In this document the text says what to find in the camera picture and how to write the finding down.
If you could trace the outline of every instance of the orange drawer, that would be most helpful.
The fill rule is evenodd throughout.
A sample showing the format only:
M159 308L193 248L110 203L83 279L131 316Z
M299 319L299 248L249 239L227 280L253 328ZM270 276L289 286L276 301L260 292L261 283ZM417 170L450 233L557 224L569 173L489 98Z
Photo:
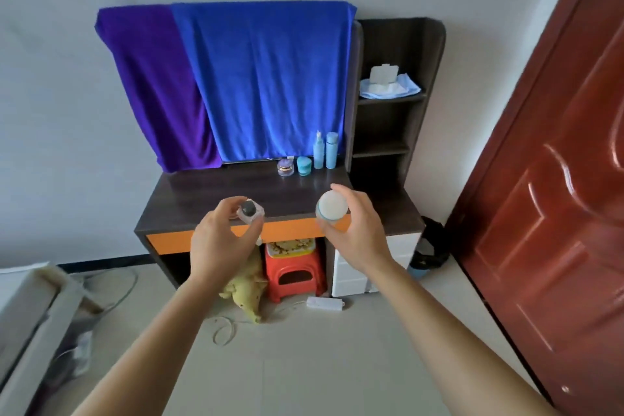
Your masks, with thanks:
M351 215L347 214L334 227L346 231L351 223ZM245 233L248 226L232 226L232 232L239 237ZM147 239L159 255L168 253L190 252L193 231L166 232L164 234L150 234ZM293 219L292 221L268 222L262 228L262 241L281 242L284 240L307 239L323 237L323 233L316 225L316 219Z

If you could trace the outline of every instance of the white jar lid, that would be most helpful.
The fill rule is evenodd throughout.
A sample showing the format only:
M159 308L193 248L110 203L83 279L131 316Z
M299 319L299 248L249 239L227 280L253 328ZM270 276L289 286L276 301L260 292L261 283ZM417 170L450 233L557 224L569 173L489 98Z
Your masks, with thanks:
M348 209L346 199L333 189L327 191L318 200L318 211L328 221L339 220L347 213Z

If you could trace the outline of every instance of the hand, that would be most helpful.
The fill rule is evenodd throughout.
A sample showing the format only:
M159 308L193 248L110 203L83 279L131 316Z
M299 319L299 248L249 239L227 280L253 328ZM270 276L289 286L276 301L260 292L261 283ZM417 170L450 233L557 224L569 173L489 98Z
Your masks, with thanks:
M342 184L331 186L346 199L351 210L351 225L346 232L340 232L327 221L317 218L316 221L325 237L349 265L367 276L380 266L393 263L384 227L368 195L365 192L353 191Z
M246 199L244 196L223 199L195 228L189 280L204 285L216 279L225 286L245 263L264 224L264 217L257 217L242 237L231 231L230 217Z

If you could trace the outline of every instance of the stool opening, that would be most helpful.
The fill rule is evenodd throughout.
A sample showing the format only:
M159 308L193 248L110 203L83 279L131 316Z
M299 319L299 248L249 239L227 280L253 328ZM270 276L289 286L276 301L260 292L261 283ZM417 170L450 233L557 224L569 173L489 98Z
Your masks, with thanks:
M306 270L289 271L280 276L278 284L299 283L302 281L310 281L312 273Z

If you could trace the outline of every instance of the forearm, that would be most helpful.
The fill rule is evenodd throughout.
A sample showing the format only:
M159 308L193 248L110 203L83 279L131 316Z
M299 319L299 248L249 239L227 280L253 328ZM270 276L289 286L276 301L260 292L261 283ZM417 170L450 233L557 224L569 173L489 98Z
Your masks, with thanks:
M160 415L221 283L186 282L74 416Z
M394 262L370 273L454 416L553 415L510 366Z

